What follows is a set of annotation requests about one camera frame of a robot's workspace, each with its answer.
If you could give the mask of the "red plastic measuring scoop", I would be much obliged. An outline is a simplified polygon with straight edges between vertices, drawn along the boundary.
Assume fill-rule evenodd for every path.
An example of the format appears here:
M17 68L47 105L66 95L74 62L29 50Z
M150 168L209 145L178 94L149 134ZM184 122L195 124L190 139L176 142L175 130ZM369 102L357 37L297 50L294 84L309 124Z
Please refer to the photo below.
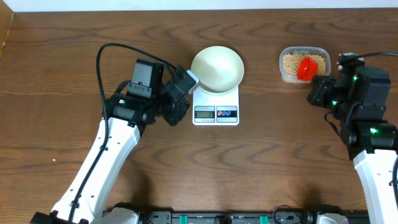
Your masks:
M310 58L305 57L299 64L297 69L297 79L301 81L311 81L318 72L317 62Z

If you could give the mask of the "white digital kitchen scale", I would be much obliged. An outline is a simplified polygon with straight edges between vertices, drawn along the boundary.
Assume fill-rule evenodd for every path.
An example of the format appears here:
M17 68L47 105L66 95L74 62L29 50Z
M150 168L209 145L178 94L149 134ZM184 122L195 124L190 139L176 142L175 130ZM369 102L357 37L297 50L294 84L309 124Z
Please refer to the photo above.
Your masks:
M193 92L192 123L197 126L237 126L239 88L226 93L211 93L202 88Z

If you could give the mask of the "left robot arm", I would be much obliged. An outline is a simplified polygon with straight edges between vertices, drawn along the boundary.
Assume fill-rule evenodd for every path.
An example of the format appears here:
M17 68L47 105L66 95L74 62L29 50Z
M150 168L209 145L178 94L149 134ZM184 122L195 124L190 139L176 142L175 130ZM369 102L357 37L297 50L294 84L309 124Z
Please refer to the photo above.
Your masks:
M199 85L190 70L137 60L132 79L106 100L96 139L72 184L49 214L36 212L31 223L143 223L139 212L124 205L105 212L109 193L146 126L158 117L175 126L190 107L186 94Z

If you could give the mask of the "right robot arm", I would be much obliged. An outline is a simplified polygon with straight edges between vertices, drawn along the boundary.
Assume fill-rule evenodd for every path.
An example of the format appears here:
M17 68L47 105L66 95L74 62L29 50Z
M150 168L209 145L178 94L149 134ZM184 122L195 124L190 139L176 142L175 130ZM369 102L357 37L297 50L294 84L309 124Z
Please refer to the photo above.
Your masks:
M397 223L397 127L383 118L391 87L376 67L345 67L315 76L307 100L340 122L335 132L359 175L371 223Z

